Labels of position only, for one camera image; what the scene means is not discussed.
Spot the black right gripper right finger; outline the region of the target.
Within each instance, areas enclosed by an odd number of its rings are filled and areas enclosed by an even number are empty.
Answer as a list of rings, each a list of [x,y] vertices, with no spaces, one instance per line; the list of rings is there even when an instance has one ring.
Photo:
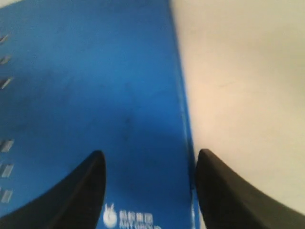
[[[305,216],[258,190],[209,149],[199,152],[195,185],[208,229],[303,229]]]

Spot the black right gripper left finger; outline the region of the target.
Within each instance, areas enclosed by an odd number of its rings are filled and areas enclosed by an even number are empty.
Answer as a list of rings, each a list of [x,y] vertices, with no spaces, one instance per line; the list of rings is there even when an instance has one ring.
[[[106,188],[106,162],[95,150],[47,192],[0,218],[2,229],[94,229]]]

